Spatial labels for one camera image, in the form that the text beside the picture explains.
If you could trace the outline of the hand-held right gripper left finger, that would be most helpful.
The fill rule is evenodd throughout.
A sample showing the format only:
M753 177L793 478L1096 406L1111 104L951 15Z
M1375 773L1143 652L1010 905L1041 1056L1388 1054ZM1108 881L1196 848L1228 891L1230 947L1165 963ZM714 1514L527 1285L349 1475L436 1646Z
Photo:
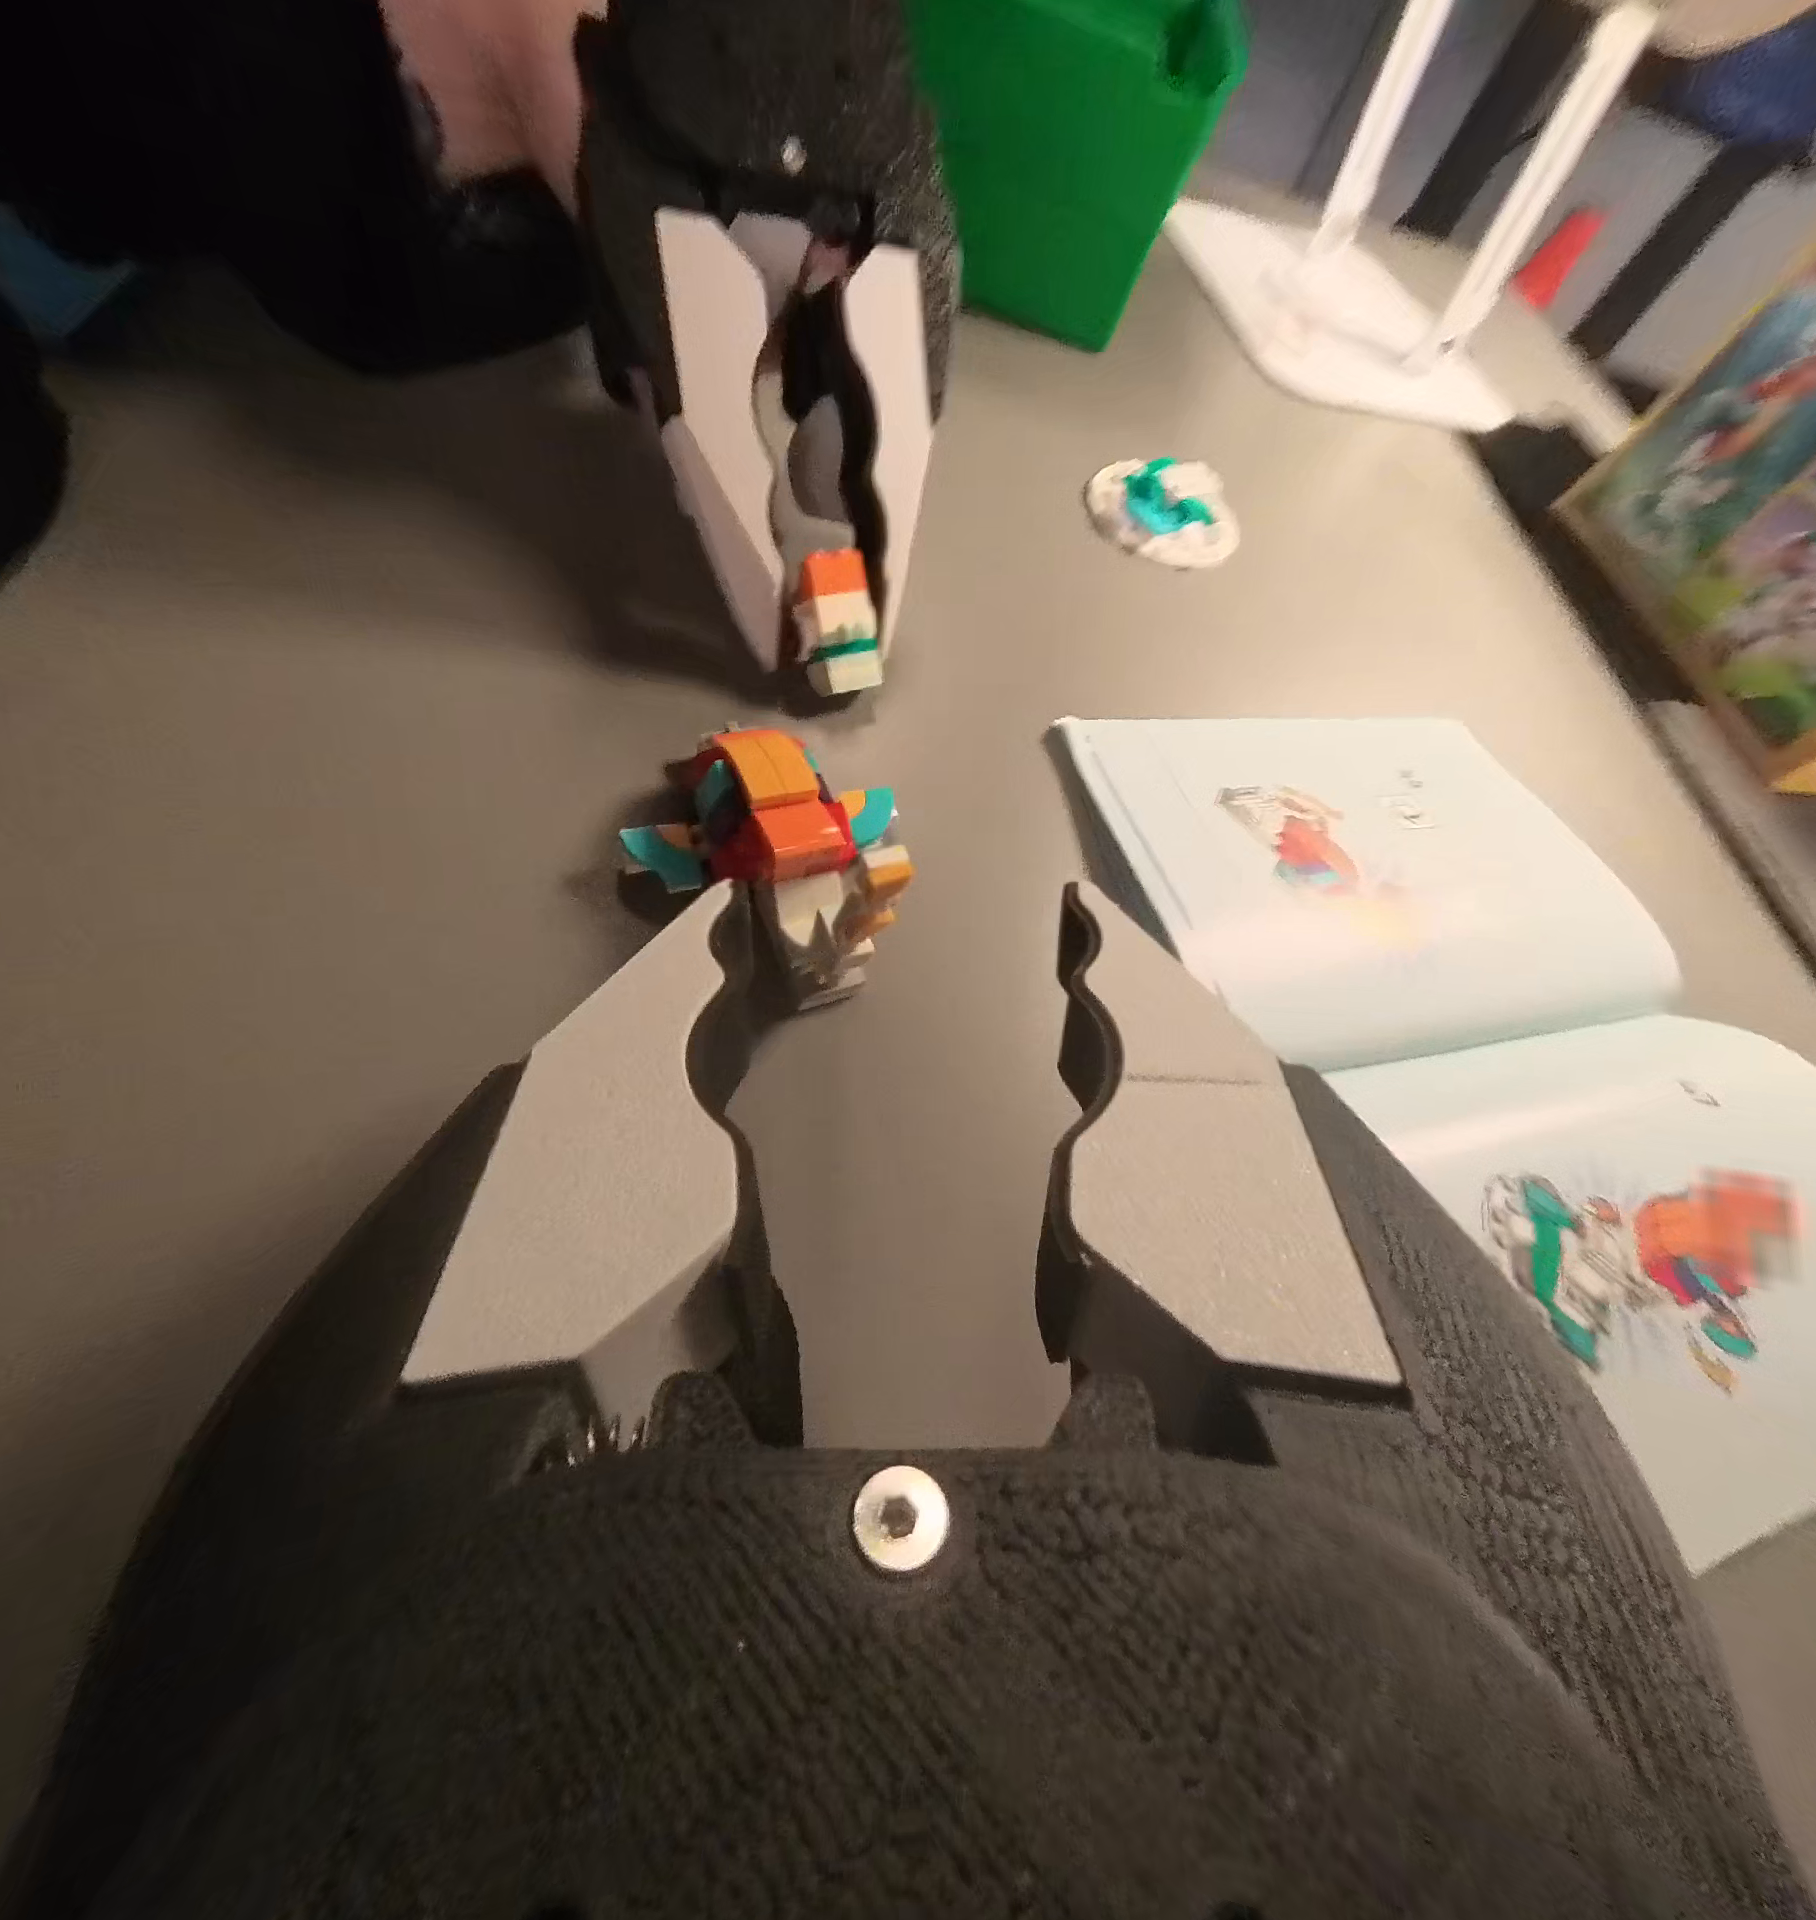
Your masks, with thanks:
M532 1045L405 1389L541 1377L579 1405L650 1405L719 1373L742 1405L790 1405L793 1317L729 1122L751 966L751 908L714 886Z

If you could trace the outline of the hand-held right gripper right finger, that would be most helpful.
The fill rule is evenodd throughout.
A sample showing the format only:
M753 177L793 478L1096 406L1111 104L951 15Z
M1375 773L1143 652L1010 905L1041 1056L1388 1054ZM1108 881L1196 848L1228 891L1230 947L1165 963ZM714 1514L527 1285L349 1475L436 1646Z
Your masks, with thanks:
M1403 1373L1277 1054L1096 885L1065 886L1037 1326L1053 1364L1150 1391Z

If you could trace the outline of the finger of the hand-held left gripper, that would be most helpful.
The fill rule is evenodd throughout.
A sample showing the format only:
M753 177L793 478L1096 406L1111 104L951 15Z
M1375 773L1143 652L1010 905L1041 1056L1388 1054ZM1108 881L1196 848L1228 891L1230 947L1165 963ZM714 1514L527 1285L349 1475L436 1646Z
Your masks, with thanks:
M834 289L842 505L864 557L880 655L890 655L935 445L921 257L879 245Z
M770 214L724 223L707 212L654 214L676 395L660 441L679 507L751 659L780 659L784 561L775 531L775 459L756 407L756 370L798 291L798 225Z

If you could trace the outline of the orange toy brick head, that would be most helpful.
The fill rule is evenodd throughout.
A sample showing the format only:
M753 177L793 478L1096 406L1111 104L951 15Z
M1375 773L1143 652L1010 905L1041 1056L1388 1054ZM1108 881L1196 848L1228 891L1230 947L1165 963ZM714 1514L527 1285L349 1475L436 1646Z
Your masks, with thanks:
M859 549L819 549L799 563L789 629L793 668L812 696L847 701L880 686L880 617Z

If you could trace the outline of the colourful toy brick fish body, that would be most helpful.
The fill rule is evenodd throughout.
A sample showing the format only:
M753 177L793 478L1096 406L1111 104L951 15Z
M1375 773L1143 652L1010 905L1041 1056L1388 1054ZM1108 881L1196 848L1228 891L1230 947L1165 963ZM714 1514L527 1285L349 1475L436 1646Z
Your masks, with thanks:
M724 728L663 767L674 804L617 832L621 872L668 895L751 898L793 1006L853 996L916 879L890 786L834 789L812 748L778 728Z

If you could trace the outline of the yellow toy set box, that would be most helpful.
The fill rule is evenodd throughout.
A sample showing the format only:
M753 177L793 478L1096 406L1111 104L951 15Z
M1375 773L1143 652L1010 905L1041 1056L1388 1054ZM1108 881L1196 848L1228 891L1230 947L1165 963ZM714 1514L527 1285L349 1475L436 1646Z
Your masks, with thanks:
M1552 517L1760 781L1816 796L1816 243Z

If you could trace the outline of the person's left hand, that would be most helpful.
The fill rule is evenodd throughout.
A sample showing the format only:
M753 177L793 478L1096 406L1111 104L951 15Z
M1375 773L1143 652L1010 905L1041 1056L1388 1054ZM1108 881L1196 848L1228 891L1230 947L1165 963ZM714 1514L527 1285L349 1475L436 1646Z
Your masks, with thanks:
M533 176L575 216L583 21L606 2L382 2L419 140L449 185Z

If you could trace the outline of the green plastic bin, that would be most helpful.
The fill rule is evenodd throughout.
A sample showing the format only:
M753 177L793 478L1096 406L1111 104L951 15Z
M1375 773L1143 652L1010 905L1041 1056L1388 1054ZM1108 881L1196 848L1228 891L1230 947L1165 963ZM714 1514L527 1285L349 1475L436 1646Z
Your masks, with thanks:
M913 2L969 308L1103 351L1250 64L1237 2Z

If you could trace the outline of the white teal loose bricks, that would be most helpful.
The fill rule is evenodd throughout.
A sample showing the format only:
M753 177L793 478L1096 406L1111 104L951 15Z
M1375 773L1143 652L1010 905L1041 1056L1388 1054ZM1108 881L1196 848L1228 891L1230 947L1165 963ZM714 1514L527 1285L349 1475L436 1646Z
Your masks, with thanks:
M1212 572L1242 543L1221 475L1196 459L1121 459L1084 488L1088 526L1114 550L1170 572Z

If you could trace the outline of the open pale blue instruction booklet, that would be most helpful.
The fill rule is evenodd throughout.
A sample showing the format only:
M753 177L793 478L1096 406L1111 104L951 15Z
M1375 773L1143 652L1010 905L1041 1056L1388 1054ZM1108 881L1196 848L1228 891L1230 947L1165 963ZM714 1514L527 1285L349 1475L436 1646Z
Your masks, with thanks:
M1597 1396L1689 1568L1816 1511L1816 1068L1442 717L1065 717L1088 859Z

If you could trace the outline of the small red object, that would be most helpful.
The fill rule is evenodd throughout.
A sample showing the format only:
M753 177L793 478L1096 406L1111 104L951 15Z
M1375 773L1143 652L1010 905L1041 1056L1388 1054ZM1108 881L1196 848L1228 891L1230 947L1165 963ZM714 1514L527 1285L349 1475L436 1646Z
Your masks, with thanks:
M1570 208L1511 278L1514 298L1545 313L1560 298L1567 278L1583 261L1607 220L1597 205Z

